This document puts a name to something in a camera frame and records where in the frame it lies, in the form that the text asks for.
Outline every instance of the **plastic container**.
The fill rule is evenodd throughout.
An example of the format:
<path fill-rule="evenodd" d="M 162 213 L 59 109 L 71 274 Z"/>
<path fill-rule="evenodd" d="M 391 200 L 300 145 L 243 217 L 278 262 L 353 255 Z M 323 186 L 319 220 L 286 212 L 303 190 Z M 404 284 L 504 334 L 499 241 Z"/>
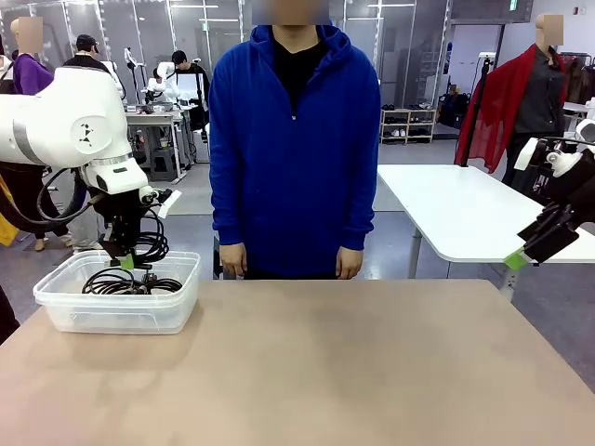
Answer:
<path fill-rule="evenodd" d="M 50 272 L 33 288 L 35 300 L 62 332 L 120 335 L 173 335 L 190 317 L 198 297 L 200 256 L 171 252 L 152 271 L 159 278 L 182 283 L 176 293 L 153 295 L 83 295 L 85 282 L 107 268 L 104 251 L 77 254 Z M 132 271 L 141 279 L 144 271 Z"/>

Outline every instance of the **green tag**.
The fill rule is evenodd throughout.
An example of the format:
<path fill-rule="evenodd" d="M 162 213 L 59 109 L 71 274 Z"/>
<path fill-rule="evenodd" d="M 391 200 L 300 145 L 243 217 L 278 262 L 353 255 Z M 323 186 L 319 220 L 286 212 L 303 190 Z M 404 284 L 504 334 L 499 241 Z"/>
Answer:
<path fill-rule="evenodd" d="M 521 248 L 517 252 L 506 257 L 504 259 L 504 263 L 506 263 L 506 266 L 513 271 L 518 271 L 522 267 L 528 265 L 529 261 L 527 260 L 527 256 L 524 254 L 524 250 Z"/>
<path fill-rule="evenodd" d="M 120 259 L 120 268 L 134 269 L 134 259 L 132 258 L 132 254 L 128 254 L 126 257 Z"/>

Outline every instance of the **red jacket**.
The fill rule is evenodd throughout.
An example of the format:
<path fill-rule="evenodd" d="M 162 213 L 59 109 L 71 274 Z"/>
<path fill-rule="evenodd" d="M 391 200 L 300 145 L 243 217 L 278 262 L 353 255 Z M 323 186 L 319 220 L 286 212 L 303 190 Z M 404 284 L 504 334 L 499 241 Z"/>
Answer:
<path fill-rule="evenodd" d="M 489 173 L 493 173 L 502 159 L 514 129 L 517 111 L 521 107 L 524 90 L 529 82 L 536 60 L 536 45 L 532 45 L 518 58 L 513 59 L 487 75 L 480 113 L 475 123 L 469 158 L 483 158 Z M 563 71 L 562 58 L 556 54 Z M 455 164 L 462 164 L 463 152 L 471 130 L 473 110 L 477 103 L 479 88 L 475 88 L 473 99 L 465 116 L 458 137 Z M 562 89 L 562 104 L 565 88 Z"/>

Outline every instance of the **shoe rack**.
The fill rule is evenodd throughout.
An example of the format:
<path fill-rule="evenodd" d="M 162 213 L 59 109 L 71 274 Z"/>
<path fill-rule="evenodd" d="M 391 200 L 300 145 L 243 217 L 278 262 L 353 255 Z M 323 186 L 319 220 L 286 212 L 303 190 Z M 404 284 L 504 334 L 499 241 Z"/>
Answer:
<path fill-rule="evenodd" d="M 398 142 L 405 144 L 409 140 L 432 142 L 434 139 L 434 126 L 436 125 L 436 110 L 426 109 L 395 109 L 382 110 L 380 114 L 380 142 Z M 418 129 L 430 132 L 429 135 L 419 135 Z M 385 136 L 394 130 L 404 130 L 404 136 Z"/>

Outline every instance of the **hand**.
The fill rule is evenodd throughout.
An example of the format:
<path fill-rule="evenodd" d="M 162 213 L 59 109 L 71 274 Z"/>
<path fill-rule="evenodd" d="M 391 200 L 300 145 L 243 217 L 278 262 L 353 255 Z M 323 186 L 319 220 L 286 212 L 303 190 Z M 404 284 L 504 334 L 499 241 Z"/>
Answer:
<path fill-rule="evenodd" d="M 353 279 L 362 269 L 364 251 L 353 251 L 341 247 L 337 254 L 337 278 L 342 281 Z"/>
<path fill-rule="evenodd" d="M 244 277 L 244 273 L 248 271 L 243 243 L 221 245 L 219 247 L 219 257 L 221 258 L 223 269 L 230 274 Z"/>

